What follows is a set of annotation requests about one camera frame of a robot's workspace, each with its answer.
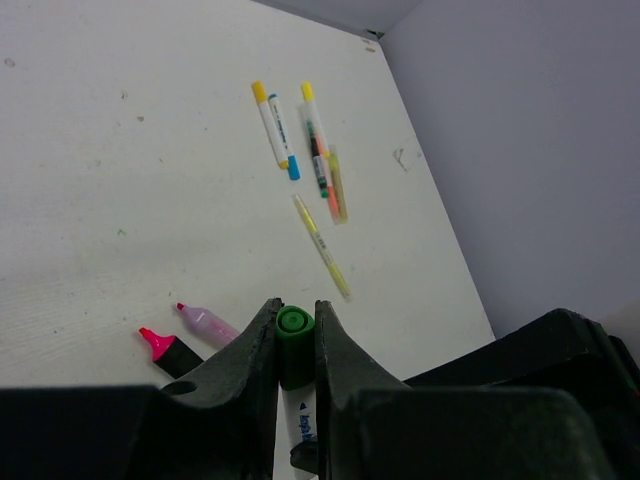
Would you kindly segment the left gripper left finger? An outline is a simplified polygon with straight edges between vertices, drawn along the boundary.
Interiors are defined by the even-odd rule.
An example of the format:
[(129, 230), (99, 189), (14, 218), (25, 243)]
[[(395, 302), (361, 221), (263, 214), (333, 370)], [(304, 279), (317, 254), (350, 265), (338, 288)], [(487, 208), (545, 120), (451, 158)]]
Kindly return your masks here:
[(267, 300), (239, 337), (162, 389), (2, 390), (2, 478), (272, 478), (282, 306)]

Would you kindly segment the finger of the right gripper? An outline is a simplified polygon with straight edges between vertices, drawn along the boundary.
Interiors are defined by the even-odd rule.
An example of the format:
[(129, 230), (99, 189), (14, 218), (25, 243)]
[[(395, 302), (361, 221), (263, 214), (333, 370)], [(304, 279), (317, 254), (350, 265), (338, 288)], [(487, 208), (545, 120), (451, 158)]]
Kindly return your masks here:
[(574, 394), (639, 393), (639, 369), (603, 326), (557, 308), (458, 359), (405, 381), (418, 386), (526, 385)]

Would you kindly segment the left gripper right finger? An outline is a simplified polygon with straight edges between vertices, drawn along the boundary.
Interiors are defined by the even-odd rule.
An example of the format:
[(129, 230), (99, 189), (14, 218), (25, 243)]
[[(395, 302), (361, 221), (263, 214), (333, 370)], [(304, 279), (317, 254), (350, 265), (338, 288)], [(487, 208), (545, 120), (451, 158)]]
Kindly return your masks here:
[(322, 479), (612, 479), (586, 412), (546, 388), (411, 388), (315, 304)]

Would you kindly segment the white green marker body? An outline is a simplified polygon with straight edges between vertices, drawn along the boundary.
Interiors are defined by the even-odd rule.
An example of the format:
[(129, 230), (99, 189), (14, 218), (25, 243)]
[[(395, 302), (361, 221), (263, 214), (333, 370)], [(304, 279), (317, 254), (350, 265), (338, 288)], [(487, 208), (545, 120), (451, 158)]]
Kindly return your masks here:
[(289, 450), (300, 444), (315, 441), (316, 390), (313, 383), (295, 390), (281, 390), (284, 403), (284, 418), (289, 437)]

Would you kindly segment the black pink highlighter body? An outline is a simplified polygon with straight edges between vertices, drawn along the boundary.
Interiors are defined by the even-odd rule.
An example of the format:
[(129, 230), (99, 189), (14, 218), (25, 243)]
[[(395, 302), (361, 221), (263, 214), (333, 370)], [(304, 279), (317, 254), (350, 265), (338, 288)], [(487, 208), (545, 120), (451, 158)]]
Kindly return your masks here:
[(138, 332), (151, 348), (152, 362), (172, 379), (181, 378), (204, 362), (175, 335), (161, 336), (146, 327), (141, 327)]

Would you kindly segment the lilac highlighter body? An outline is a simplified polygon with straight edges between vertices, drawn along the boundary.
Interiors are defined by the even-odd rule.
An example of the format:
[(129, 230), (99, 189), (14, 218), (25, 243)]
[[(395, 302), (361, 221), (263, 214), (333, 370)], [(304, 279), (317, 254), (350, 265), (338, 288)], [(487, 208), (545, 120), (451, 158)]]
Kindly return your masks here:
[(205, 308), (177, 303), (176, 310), (186, 326), (216, 350), (229, 345), (240, 335), (237, 329)]

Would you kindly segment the green marker cap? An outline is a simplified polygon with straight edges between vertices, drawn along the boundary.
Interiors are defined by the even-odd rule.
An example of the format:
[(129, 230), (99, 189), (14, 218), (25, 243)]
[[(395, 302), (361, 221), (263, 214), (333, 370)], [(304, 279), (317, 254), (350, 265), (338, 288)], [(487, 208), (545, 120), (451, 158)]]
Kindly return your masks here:
[(298, 306), (284, 306), (276, 316), (276, 365), (285, 391), (315, 381), (315, 320)]

